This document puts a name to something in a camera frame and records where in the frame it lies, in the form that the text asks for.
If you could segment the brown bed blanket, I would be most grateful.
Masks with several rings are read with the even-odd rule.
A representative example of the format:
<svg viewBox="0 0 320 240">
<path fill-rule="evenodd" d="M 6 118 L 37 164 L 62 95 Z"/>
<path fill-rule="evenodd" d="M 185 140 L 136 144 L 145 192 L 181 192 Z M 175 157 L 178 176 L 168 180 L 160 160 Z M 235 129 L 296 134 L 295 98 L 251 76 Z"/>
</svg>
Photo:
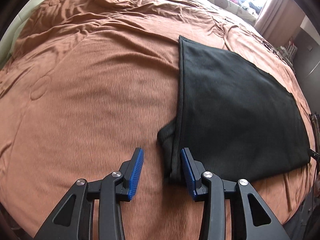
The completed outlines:
<svg viewBox="0 0 320 240">
<path fill-rule="evenodd" d="M 240 54 L 310 108 L 293 71 L 238 16 L 198 0 L 44 0 L 1 70 L 1 204 L 34 235 L 78 178 L 145 151 L 121 206 L 127 239 L 197 239 L 203 205 L 164 181 L 158 131 L 176 115 L 178 38 Z"/>
</svg>

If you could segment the striped gift bag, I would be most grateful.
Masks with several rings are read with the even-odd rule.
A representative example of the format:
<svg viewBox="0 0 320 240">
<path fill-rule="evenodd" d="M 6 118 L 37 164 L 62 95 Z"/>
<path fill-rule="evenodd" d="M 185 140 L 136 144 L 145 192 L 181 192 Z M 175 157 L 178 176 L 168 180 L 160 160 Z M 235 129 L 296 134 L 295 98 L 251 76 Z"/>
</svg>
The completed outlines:
<svg viewBox="0 0 320 240">
<path fill-rule="evenodd" d="M 293 67 L 293 60 L 297 53 L 297 47 L 293 41 L 293 37 L 289 38 L 285 46 L 279 47 L 279 52 L 284 59 L 284 61 L 290 66 Z"/>
</svg>

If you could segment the pink right curtain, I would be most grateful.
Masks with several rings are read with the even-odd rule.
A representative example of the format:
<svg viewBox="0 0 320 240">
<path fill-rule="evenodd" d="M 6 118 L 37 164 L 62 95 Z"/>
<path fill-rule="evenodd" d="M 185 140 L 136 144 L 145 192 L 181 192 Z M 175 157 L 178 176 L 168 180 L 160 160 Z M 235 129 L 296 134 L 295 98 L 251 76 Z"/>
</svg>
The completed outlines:
<svg viewBox="0 0 320 240">
<path fill-rule="evenodd" d="M 274 47 L 280 47 L 296 35 L 304 17 L 294 0 L 266 0 L 254 28 Z"/>
</svg>

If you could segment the black garment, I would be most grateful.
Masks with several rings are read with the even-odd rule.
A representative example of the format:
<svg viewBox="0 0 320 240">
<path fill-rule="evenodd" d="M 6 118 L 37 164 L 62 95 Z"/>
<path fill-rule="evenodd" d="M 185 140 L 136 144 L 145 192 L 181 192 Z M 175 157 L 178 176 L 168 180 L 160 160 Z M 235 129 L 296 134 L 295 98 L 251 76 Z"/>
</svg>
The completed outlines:
<svg viewBox="0 0 320 240">
<path fill-rule="evenodd" d="M 294 96 L 239 54 L 179 38 L 177 114 L 157 134 L 165 177 L 183 179 L 181 150 L 230 181 L 256 181 L 310 162 Z"/>
</svg>

